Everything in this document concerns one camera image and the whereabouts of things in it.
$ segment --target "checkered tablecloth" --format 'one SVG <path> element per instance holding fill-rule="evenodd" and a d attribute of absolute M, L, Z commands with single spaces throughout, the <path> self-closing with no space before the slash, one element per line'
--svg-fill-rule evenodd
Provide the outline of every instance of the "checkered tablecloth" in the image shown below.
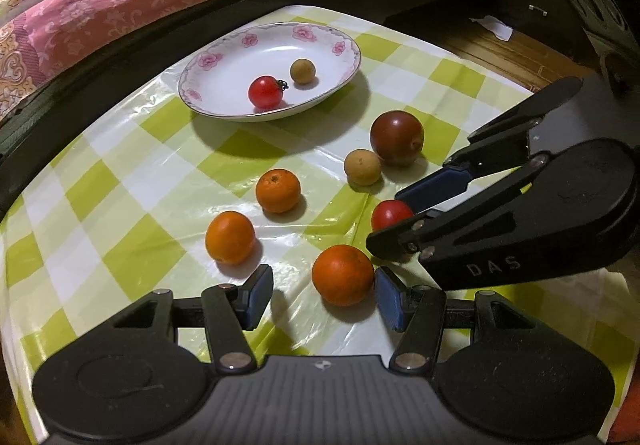
<path fill-rule="evenodd" d="M 37 440 L 46 432 L 31 377 L 53 352 L 156 287 L 196 297 L 220 282 L 242 282 L 261 262 L 273 267 L 275 291 L 261 326 L 247 334 L 258 357 L 378 353 L 388 360 L 396 342 L 373 300 L 328 308 L 310 281 L 313 261 L 337 243 L 365 250 L 379 201 L 436 171 L 466 145 L 469 132 L 529 93 L 436 46 L 336 12 L 290 7 L 257 23 L 282 21 L 329 24 L 353 36 L 364 56 L 358 75 L 304 113 L 238 124 L 197 116 L 180 101 L 183 60 L 80 134 L 2 221 L 2 347 Z M 378 187 L 354 190 L 344 157 L 369 148 L 373 120 L 397 108 L 423 123 L 424 162 L 386 169 Z M 304 201 L 283 218 L 265 216 L 255 201 L 255 183 L 270 168 L 289 169 L 302 182 Z M 474 182 L 466 196 L 490 182 Z M 253 221 L 260 240 L 236 268 L 217 266 L 204 248 L 211 219 L 230 209 Z M 430 281 L 415 261 L 398 271 L 411 284 Z M 498 290 L 609 365 L 616 380 L 612 421 L 639 340 L 638 305 L 621 276 L 597 271 Z M 463 333 L 447 330 L 444 353 L 464 342 Z M 182 330 L 180 343 L 207 358 L 202 330 Z"/>

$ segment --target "table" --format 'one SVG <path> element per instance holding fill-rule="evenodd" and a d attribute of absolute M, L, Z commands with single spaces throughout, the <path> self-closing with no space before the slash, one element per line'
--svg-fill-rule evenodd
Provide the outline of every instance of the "table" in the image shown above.
<path fill-rule="evenodd" d="M 30 396 L 31 377 L 53 352 L 156 287 L 196 297 L 241 283 L 258 263 L 274 271 L 263 321 L 247 338 L 266 353 L 365 354 L 386 362 L 397 339 L 373 299 L 352 309 L 322 303 L 310 281 L 320 251 L 338 243 L 365 250 L 375 205 L 436 171 L 478 126 L 529 93 L 471 62 L 404 34 L 337 12 L 283 8 L 257 24 L 328 24 L 356 39 L 357 76 L 318 106 L 268 123 L 235 124 L 192 113 L 176 96 L 187 59 L 123 99 L 66 147 L 24 190 L 0 224 L 4 251 L 0 331 L 18 407 L 37 440 L 46 436 Z M 385 170 L 372 190 L 351 188 L 342 170 L 369 127 L 403 108 L 424 125 L 424 160 Z M 265 216 L 254 185 L 266 170 L 299 176 L 304 201 L 283 218 Z M 451 206 L 499 176 L 472 183 Z M 204 233 L 234 209 L 256 226 L 260 245 L 239 267 L 217 266 Z M 409 284 L 430 278 L 415 262 L 398 269 Z M 496 288 L 529 314 L 598 355 L 616 380 L 606 435 L 638 353 L 638 305 L 622 276 L 595 271 Z M 452 293 L 473 298 L 474 291 Z M 181 330 L 181 345 L 207 359 L 203 330 Z M 466 343 L 447 330 L 443 357 Z"/>

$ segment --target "floral plate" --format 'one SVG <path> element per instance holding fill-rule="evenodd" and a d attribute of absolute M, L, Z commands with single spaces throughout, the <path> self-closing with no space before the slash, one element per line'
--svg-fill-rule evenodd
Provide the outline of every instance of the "floral plate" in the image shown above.
<path fill-rule="evenodd" d="M 289 69 L 297 59 L 316 67 L 308 85 L 295 84 Z M 195 112 L 233 121 L 285 118 L 319 104 L 349 82 L 360 67 L 355 41 L 334 28 L 300 22 L 254 26 L 213 41 L 185 67 L 178 92 Z M 289 88 L 280 104 L 260 110 L 249 101 L 249 85 L 263 75 Z"/>

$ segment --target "orange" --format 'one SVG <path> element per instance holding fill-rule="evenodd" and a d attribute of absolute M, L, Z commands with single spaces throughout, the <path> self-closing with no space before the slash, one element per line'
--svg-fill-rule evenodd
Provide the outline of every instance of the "orange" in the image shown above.
<path fill-rule="evenodd" d="M 254 249 L 255 230 L 240 212 L 222 212 L 211 221 L 204 245 L 212 259 L 223 265 L 239 265 Z"/>
<path fill-rule="evenodd" d="M 335 245 L 324 250 L 311 269 L 311 280 L 329 304 L 351 306 L 373 287 L 373 265 L 358 248 Z"/>
<path fill-rule="evenodd" d="M 267 212 L 282 214 L 300 200 L 300 181 L 288 170 L 272 169 L 258 180 L 255 197 Z"/>

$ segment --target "red tomato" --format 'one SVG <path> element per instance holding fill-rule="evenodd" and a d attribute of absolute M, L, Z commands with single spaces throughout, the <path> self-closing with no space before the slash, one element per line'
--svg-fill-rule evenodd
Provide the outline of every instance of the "red tomato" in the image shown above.
<path fill-rule="evenodd" d="M 249 86 L 249 100 L 260 109 L 273 109 L 282 101 L 287 83 L 272 76 L 259 76 Z"/>
<path fill-rule="evenodd" d="M 380 202 L 378 206 L 373 209 L 371 228 L 374 232 L 377 232 L 403 219 L 411 218 L 413 215 L 414 213 L 411 209 L 400 200 L 386 200 Z"/>

